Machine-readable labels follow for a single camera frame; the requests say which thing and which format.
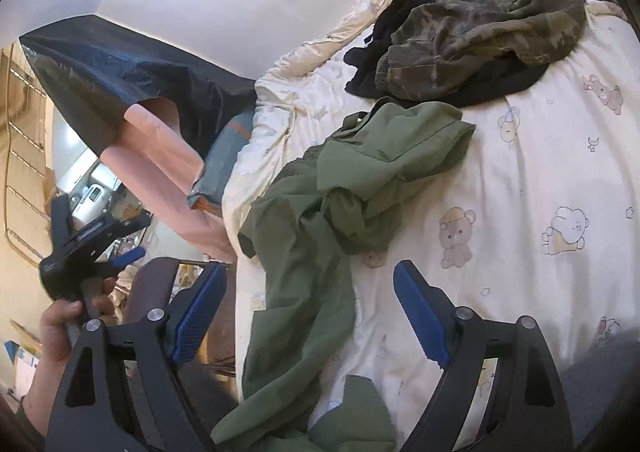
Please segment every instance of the metal screw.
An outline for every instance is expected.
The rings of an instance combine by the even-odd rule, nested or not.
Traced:
[[[160,320],[162,317],[164,317],[164,309],[159,307],[153,308],[149,313],[146,314],[146,317],[151,322],[156,322]]]
[[[86,328],[89,331],[95,331],[98,329],[98,327],[100,327],[100,319],[99,318],[92,318],[89,322],[86,323]]]
[[[520,323],[527,329],[533,329],[536,326],[536,321],[533,320],[533,318],[529,317],[528,315],[525,315],[524,317],[520,318]]]
[[[473,315],[474,312],[471,310],[471,308],[468,308],[466,306],[460,306],[456,310],[456,317],[462,320],[469,320],[471,317],[473,317]]]

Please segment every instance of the blue gripper pad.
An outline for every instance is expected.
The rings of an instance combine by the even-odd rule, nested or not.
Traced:
[[[171,361],[178,368],[196,357],[200,344],[202,344],[222,298],[225,296],[226,269],[219,265],[207,273],[208,277],[203,277],[204,273],[207,273],[207,269],[202,271],[196,283],[191,287],[198,286],[199,291],[191,301],[175,332],[175,348]],[[178,295],[183,291],[187,292],[187,290],[182,290],[178,292]]]
[[[453,338],[447,331],[447,317],[450,318],[453,304],[441,289],[428,285],[411,261],[396,265],[394,290],[425,356],[446,369],[450,361],[447,344],[452,344],[447,339]]]

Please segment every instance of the orange stripe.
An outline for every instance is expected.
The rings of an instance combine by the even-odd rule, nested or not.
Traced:
[[[238,132],[238,134],[241,134],[247,140],[251,139],[251,133],[247,131],[242,125],[240,125],[238,121],[231,120],[227,125],[234,128]]]

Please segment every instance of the mattress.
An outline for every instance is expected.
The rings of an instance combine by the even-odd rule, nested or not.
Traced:
[[[324,39],[284,55],[256,83],[254,131],[222,204],[239,255],[239,377],[252,312],[264,308],[265,276],[257,258],[242,255],[238,230],[288,161],[322,143],[345,116],[371,108],[373,101],[344,92],[355,68],[342,59],[364,46],[391,1],[359,0]],[[402,206],[403,225],[388,251],[353,256],[353,336],[324,368],[310,424],[340,404],[348,374],[374,382],[398,446],[424,411],[441,370],[425,358],[394,294],[392,271],[403,259],[483,318],[535,317],[561,370],[595,346],[637,339],[640,43],[617,5],[588,0],[585,8],[578,46],[538,83],[463,110],[477,126],[464,162]],[[471,228],[469,252],[449,260],[440,233],[454,219]],[[488,360],[459,445],[475,435],[494,370]]]

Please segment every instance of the bedding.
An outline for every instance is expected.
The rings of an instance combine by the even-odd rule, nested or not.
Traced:
[[[242,255],[240,227],[288,161],[322,143],[347,115],[371,109],[373,100],[344,91],[356,69],[343,57],[364,46],[391,1],[359,0],[334,31],[283,56],[256,83],[252,138],[222,204],[239,255],[239,377],[252,312],[265,302],[264,269]],[[465,161],[402,205],[402,228],[388,251],[351,257],[353,336],[324,368],[310,425],[340,405],[349,374],[373,381],[398,446],[424,411],[441,371],[425,358],[395,297],[392,270],[402,259],[483,318],[535,317],[561,370],[593,347],[638,337],[640,44],[614,3],[587,0],[584,9],[576,48],[537,83],[463,109],[463,120],[477,126]],[[441,235],[460,223],[468,229],[464,251],[447,252]],[[482,371],[458,444],[475,435],[494,368],[488,361]]]

